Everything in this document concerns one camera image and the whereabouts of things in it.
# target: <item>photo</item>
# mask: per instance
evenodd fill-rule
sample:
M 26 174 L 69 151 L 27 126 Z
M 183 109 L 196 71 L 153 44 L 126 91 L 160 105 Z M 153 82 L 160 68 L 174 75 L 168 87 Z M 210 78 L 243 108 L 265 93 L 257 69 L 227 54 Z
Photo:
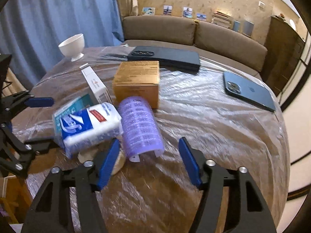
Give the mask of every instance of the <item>photo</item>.
M 164 5 L 163 6 L 163 15 L 171 15 L 172 14 L 173 6 Z
M 206 15 L 197 13 L 197 20 L 206 21 Z
M 183 17 L 192 18 L 192 8 L 184 7 L 183 8 Z
M 156 9 L 153 7 L 144 7 L 142 9 L 142 15 L 154 15 L 155 14 Z

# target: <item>tissue pack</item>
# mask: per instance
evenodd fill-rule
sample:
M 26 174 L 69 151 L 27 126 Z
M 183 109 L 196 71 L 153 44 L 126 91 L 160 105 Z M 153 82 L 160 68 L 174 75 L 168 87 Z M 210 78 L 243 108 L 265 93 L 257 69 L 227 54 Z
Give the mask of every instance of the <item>tissue pack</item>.
M 52 115 L 55 132 L 55 142 L 62 148 L 65 148 L 62 139 L 62 127 L 60 125 L 60 119 L 64 115 L 73 114 L 81 109 L 85 109 L 89 106 L 95 105 L 96 102 L 92 101 L 89 94 L 79 96 L 69 103 L 62 106 L 60 109 L 55 111 Z
M 60 119 L 66 156 L 97 145 L 123 133 L 121 116 L 110 103 L 82 109 Z

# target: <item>table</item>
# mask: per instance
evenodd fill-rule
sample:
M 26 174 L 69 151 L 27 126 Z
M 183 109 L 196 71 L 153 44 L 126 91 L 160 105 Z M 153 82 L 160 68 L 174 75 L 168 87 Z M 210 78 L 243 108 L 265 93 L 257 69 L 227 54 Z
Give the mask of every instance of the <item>table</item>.
M 86 48 L 79 61 L 63 59 L 32 90 L 37 97 L 53 97 L 54 106 L 24 110 L 13 119 L 13 132 L 21 141 L 52 135 L 52 113 L 87 91 L 79 69 L 85 63 L 91 64 L 114 99 L 114 74 L 131 50 L 132 47 Z M 206 158 L 225 168 L 247 167 L 278 224 L 287 199 L 290 169 L 280 107 L 277 105 L 276 112 L 270 113 L 226 95 L 222 79 L 226 70 L 267 86 L 250 75 L 211 60 L 202 59 L 201 65 L 197 75 L 161 68 L 160 105 L 155 118 L 165 142 L 165 152 L 159 158 L 153 153 L 143 154 L 140 163 L 127 161 L 108 186 L 97 193 L 109 232 L 189 231 L 202 194 L 191 185 L 179 155 L 178 139 L 182 136 Z M 39 155 L 26 180 L 31 195 L 36 195 L 52 166 L 65 170 L 77 165 L 77 160 L 68 160 L 61 150 Z M 74 227 L 78 230 L 74 188 L 70 196 Z M 225 220 L 227 190 L 223 196 L 219 232 Z

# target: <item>wooden cabinet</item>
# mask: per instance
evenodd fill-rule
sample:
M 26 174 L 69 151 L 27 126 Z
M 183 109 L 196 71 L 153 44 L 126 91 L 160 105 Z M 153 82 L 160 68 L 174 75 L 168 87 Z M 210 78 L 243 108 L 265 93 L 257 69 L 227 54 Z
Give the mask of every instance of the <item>wooden cabinet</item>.
M 262 80 L 278 95 L 298 65 L 305 42 L 287 23 L 271 17 L 265 47 L 268 50 L 260 72 Z

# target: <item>red label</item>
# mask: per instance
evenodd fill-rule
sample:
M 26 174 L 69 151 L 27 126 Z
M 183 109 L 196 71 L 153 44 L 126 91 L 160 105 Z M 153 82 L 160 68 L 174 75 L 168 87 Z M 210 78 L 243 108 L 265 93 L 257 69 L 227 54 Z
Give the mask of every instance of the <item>red label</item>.
M 95 116 L 100 123 L 107 121 L 97 110 L 89 110 L 89 112 Z

